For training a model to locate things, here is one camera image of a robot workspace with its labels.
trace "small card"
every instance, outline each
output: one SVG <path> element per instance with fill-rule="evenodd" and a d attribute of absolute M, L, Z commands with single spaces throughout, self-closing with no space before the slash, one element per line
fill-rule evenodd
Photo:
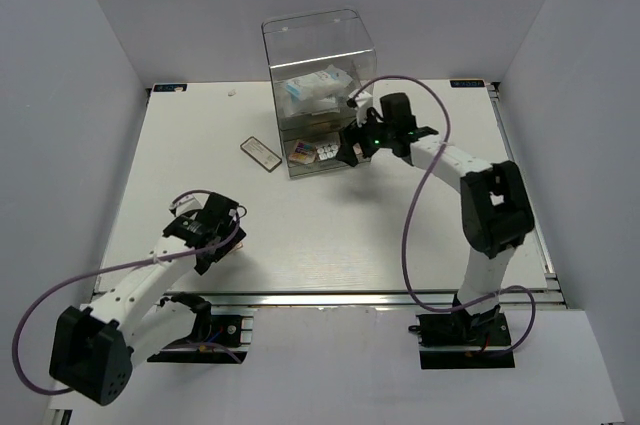
<path fill-rule="evenodd" d="M 289 154 L 289 160 L 308 165 L 316 160 L 316 156 L 316 147 L 313 144 L 298 140 L 293 152 Z"/>
<path fill-rule="evenodd" d="M 282 159 L 269 150 L 264 143 L 256 137 L 249 137 L 240 148 L 244 153 L 258 162 L 267 172 L 273 172 L 278 165 L 282 163 Z"/>

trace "table surface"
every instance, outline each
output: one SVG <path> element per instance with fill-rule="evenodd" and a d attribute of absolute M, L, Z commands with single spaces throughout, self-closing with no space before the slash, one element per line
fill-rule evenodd
<path fill-rule="evenodd" d="M 528 311 L 506 312 L 519 336 Z M 584 312 L 540 312 L 506 370 L 420 370 L 410 310 L 261 309 L 242 365 L 144 363 L 107 407 L 52 398 L 70 425 L 562 425 L 622 421 Z"/>
<path fill-rule="evenodd" d="M 508 158 L 486 89 L 452 89 L 446 80 L 425 83 L 449 109 L 455 145 L 491 162 Z M 420 126 L 444 131 L 436 103 L 414 84 L 378 83 L 376 103 L 396 91 L 409 95 Z M 247 208 L 242 220 L 247 238 L 240 251 L 204 276 L 188 273 L 172 291 L 404 290 L 401 232 L 422 172 L 381 151 L 370 164 L 355 169 L 290 179 L 286 163 L 268 173 L 240 150 L 252 135 L 280 154 L 267 82 L 194 83 L 184 92 L 152 93 L 102 266 L 146 256 L 172 219 L 169 202 L 181 192 L 204 188 Z M 430 179 L 409 238 L 414 287 L 456 290 L 468 250 L 459 195 Z M 96 290 L 108 290 L 124 273 L 101 277 Z M 544 259 L 533 234 L 507 269 L 503 285 L 511 284 L 546 287 Z"/>

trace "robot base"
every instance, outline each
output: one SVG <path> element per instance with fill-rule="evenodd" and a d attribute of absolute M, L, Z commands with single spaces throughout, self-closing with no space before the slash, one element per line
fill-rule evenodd
<path fill-rule="evenodd" d="M 467 340 L 457 332 L 449 314 L 425 314 L 418 319 L 420 325 L 410 326 L 409 331 L 420 337 L 422 370 L 515 368 L 513 353 L 496 355 L 511 345 L 504 314 L 499 313 L 481 333 Z"/>

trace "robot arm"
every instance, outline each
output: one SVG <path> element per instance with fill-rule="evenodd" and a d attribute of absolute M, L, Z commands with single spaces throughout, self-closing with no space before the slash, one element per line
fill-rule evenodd
<path fill-rule="evenodd" d="M 369 99 L 352 99 L 350 105 L 357 109 L 357 119 L 340 132 L 336 159 L 356 166 L 353 147 L 359 145 L 364 158 L 388 148 L 411 166 L 427 169 L 431 165 L 443 139 L 436 130 L 417 126 L 404 93 L 382 97 L 382 115 Z M 453 305 L 498 291 L 515 248 L 534 227 L 517 165 L 511 161 L 491 164 L 448 145 L 433 174 L 460 193 L 462 228 L 470 245 L 465 278 Z M 498 312 L 494 297 L 452 314 L 461 341 L 486 329 Z"/>
<path fill-rule="evenodd" d="M 60 315 L 50 375 L 107 405 L 122 393 L 133 368 L 166 345 L 180 339 L 206 341 L 212 318 L 211 304 L 203 298 L 178 294 L 163 300 L 159 311 L 149 311 L 181 276 L 190 270 L 202 275 L 246 236 L 236 223 L 237 211 L 237 202 L 217 194 L 204 207 L 191 196 L 182 200 L 178 216 L 150 252 L 154 265 L 133 269 L 82 310 L 69 307 Z M 234 231 L 211 252 L 192 253 L 220 244 Z M 166 256 L 173 258 L 155 258 Z"/>

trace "transparent container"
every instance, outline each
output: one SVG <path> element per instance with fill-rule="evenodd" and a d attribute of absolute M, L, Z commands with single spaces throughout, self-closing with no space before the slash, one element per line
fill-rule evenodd
<path fill-rule="evenodd" d="M 338 131 L 355 119 L 346 101 L 376 74 L 375 49 L 358 12 L 344 8 L 275 18 L 262 24 L 262 34 L 289 176 L 345 167 L 332 151 Z M 303 145 L 311 152 L 315 148 L 313 161 L 294 153 Z"/>

